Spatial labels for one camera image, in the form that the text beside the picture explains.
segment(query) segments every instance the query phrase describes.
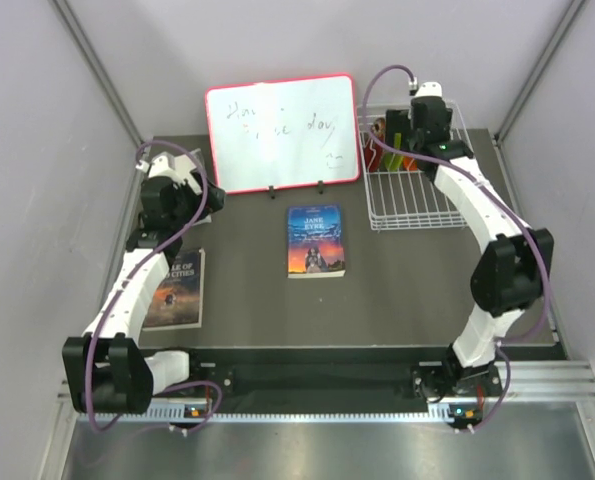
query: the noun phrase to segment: red object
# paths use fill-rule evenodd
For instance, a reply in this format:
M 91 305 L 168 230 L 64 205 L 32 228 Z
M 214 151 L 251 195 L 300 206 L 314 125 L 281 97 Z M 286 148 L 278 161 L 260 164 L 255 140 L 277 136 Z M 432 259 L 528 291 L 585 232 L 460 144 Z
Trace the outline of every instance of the red object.
M 332 78 L 332 77 L 348 77 L 348 79 L 350 80 L 350 84 L 352 86 L 353 91 L 355 90 L 355 81 L 353 80 L 353 77 L 351 77 L 349 74 L 347 73 L 331 73 L 328 75 L 314 75 L 312 77 L 298 77 L 298 78 L 287 78 L 287 79 L 283 79 L 283 80 L 270 80 L 270 81 L 265 81 L 263 83 L 288 83 L 288 82 L 299 82 L 302 80 L 316 80 L 319 78 Z M 235 88 L 235 87 L 248 87 L 250 85 L 255 85 L 257 83 L 260 82 L 248 82 L 248 83 L 238 83 L 238 84 L 233 84 L 233 85 L 221 85 L 218 87 L 212 87 L 209 88 L 208 90 L 206 90 L 206 94 L 204 95 L 204 103 L 206 105 L 206 116 L 208 119 L 208 136 L 210 139 L 210 147 L 211 150 L 213 152 L 213 164 L 215 165 L 215 183 L 217 184 L 217 186 L 219 186 L 219 176 L 217 173 L 217 158 L 215 158 L 215 145 L 213 145 L 213 138 L 212 135 L 210 135 L 210 132 L 212 130 L 212 123 L 210 121 L 210 111 L 208 109 L 208 94 L 213 91 L 213 90 L 219 90 L 219 89 L 223 89 L 223 88 Z M 353 112 L 355 112 L 357 110 L 357 106 L 356 106 L 356 102 L 353 99 Z M 357 133 L 359 131 L 359 124 L 357 121 L 357 115 L 355 115 L 355 133 Z M 357 143 L 357 166 L 359 167 L 359 147 L 360 147 L 360 142 L 359 142 L 359 137 L 357 135 L 355 135 L 356 137 L 356 143 Z M 332 181 L 332 182 L 326 182 L 326 185 L 330 185 L 330 184 L 335 184 L 335 183 L 350 183 L 350 182 L 354 182 L 356 181 L 359 176 L 361 175 L 361 168 L 357 168 L 357 176 L 354 178 L 348 178 L 348 179 L 343 179 L 343 180 L 337 180 L 337 181 Z M 317 186 L 317 182 L 314 183 L 306 183 L 303 185 L 290 185 L 290 186 L 284 186 L 284 187 L 274 187 L 275 190 L 282 190 L 282 189 L 287 189 L 287 188 L 300 188 L 300 187 L 313 187 L 313 186 Z M 268 191 L 268 188 L 256 188 L 256 189 L 251 189 L 251 190 L 238 190 L 238 191 L 234 191 L 234 192 L 228 192 L 228 195 L 233 195 L 233 194 L 238 194 L 238 193 L 253 193 L 253 192 L 266 192 Z
M 410 157 L 404 157 L 404 168 L 406 170 L 408 170 L 409 172 L 414 172 L 416 170 L 419 170 L 417 168 L 417 162 L 415 162 L 415 160 Z
M 372 124 L 370 130 L 383 142 L 386 135 L 386 120 L 378 118 L 375 120 L 375 123 Z M 379 170 L 383 154 L 384 149 L 377 145 L 372 137 L 368 137 L 368 141 L 364 147 L 364 162 L 366 163 L 366 169 L 369 172 L 376 172 Z
M 477 407 L 482 412 L 484 411 L 484 403 L 486 401 L 486 397 L 484 397 L 484 389 L 481 388 L 481 385 L 477 385 Z

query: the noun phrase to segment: dark table surface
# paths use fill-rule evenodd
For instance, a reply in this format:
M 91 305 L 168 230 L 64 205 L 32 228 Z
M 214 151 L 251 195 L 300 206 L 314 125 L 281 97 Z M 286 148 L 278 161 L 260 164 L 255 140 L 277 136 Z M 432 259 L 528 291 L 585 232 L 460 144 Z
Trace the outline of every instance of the dark table surface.
M 499 194 L 508 190 L 487 130 L 470 139 Z M 166 137 L 201 148 L 212 176 L 207 136 Z M 343 278 L 287 278 L 287 209 L 339 203 L 347 271 Z M 192 228 L 184 247 L 206 251 L 200 329 L 145 332 L 142 347 L 446 345 L 473 307 L 470 275 L 480 254 L 467 228 L 375 232 L 363 179 L 316 188 L 234 195 L 211 224 Z M 541 303 L 511 328 L 527 330 Z M 548 328 L 533 340 L 552 344 Z

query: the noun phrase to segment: whiteboard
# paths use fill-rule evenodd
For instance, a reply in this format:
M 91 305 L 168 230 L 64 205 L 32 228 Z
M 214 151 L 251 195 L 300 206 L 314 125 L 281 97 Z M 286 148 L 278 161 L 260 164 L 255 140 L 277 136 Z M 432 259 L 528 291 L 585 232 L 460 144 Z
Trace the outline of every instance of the whiteboard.
M 228 193 L 359 177 L 348 75 L 213 88 L 206 112 L 215 180 Z

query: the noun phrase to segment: white wire basket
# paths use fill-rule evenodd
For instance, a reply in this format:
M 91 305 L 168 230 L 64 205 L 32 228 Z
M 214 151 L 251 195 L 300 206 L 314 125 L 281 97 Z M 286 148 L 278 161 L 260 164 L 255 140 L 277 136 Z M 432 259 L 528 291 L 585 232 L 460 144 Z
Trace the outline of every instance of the white wire basket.
M 459 107 L 450 101 L 446 105 L 453 109 L 452 137 L 464 140 L 472 149 Z M 361 107 L 357 109 L 370 228 L 381 231 L 464 227 L 466 222 L 459 211 L 421 171 L 408 171 L 403 166 L 396 171 L 388 171 L 383 166 L 375 172 L 366 168 L 363 147 L 370 126 L 378 118 L 385 118 L 387 109 L 407 108 L 410 104 L 369 105 L 367 124 L 363 123 Z

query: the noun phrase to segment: jane eyre book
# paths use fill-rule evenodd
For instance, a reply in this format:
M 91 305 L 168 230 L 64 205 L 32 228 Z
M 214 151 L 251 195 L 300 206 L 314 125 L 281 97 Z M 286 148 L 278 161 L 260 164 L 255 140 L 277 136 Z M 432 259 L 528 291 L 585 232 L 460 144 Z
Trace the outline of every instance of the jane eyre book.
M 204 250 L 182 250 L 153 296 L 143 331 L 201 327 Z
M 288 209 L 288 278 L 342 277 L 346 272 L 339 205 Z

